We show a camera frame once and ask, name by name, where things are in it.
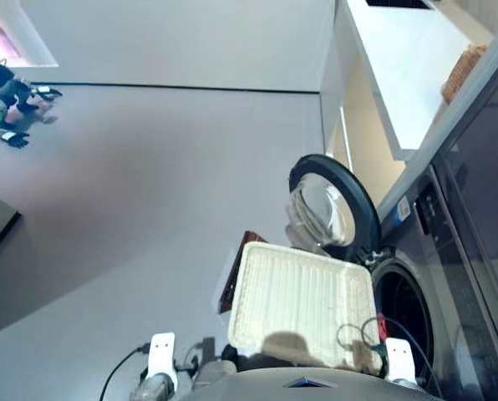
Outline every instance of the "robot toy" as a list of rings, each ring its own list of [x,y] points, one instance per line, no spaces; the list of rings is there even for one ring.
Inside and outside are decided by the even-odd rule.
[[[31,85],[26,79],[18,78],[3,62],[0,62],[0,140],[14,148],[23,148],[28,144],[25,139],[29,134],[14,132],[15,125],[6,121],[9,108],[16,106],[23,114],[37,110],[39,106],[29,104],[28,99],[39,96],[43,100],[53,101],[62,93],[49,86]]]

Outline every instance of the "white countertop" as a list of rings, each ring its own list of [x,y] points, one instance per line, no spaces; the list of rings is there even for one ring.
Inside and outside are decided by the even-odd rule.
[[[470,40],[436,8],[346,2],[390,149],[410,160],[445,107],[440,90]]]
[[[440,117],[440,120],[429,132],[421,149],[415,152],[414,157],[407,163],[404,172],[379,204],[377,212],[381,221],[392,211],[405,191],[425,171],[440,146],[453,132],[497,69],[498,36],[492,42],[485,55],[481,57],[480,62],[470,74],[469,79],[465,81],[454,101],[451,102],[451,105]]]

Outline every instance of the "white tray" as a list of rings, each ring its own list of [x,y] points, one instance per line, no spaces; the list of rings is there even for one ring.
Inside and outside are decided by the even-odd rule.
[[[245,245],[229,321],[237,348],[329,368],[377,373],[360,328],[375,316],[366,268],[261,242]],[[365,331],[378,343],[377,323]]]

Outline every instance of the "black cable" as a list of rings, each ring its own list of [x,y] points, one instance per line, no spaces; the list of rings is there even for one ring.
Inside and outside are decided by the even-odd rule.
[[[126,357],[124,357],[123,360],[121,360],[121,362],[119,362],[117,364],[117,366],[114,368],[114,370],[111,371],[108,378],[104,382],[104,386],[102,387],[102,393],[100,393],[99,401],[103,401],[104,393],[106,393],[106,389],[108,387],[109,381],[112,379],[112,376],[114,376],[115,372],[117,372],[117,369],[119,369],[121,367],[121,365],[123,363],[125,363],[126,361],[128,361],[129,358],[132,355],[134,355],[135,353],[149,353],[149,351],[150,351],[150,343],[146,343],[142,347],[137,347],[135,350],[133,350],[131,353],[129,353]]]
[[[368,323],[370,322],[373,322],[374,320],[376,321],[379,321],[379,320],[385,320],[385,321],[388,321],[388,322],[391,322],[393,324],[395,324],[396,326],[398,326],[401,331],[403,331],[407,337],[409,338],[410,342],[412,342],[412,344],[414,344],[414,346],[418,349],[420,355],[422,356],[422,358],[424,359],[425,361],[425,364],[427,365],[427,368],[429,370],[429,374],[431,375],[431,378],[433,378],[433,381],[434,381],[434,386],[436,387],[436,391],[437,393],[439,394],[439,397],[442,398],[442,391],[440,390],[440,386],[439,386],[439,381],[437,380],[436,376],[434,375],[434,371],[433,371],[433,368],[431,367],[431,364],[429,363],[429,360],[427,359],[427,357],[425,356],[425,353],[424,353],[424,350],[422,349],[422,347],[416,342],[416,340],[414,339],[414,337],[412,336],[412,334],[409,332],[409,330],[407,330],[403,324],[401,324],[400,322],[398,322],[397,320],[393,320],[392,318],[390,317],[371,317],[370,319],[368,319],[366,322],[364,322],[363,326],[360,328],[360,336],[363,340],[363,343],[366,347],[368,347],[369,349],[372,349],[374,351],[378,351],[379,352],[379,349],[378,347],[381,345],[381,344],[377,344],[377,345],[370,345],[368,344],[368,342],[366,341],[365,337],[364,337],[364,329],[366,328],[366,326],[368,325]]]

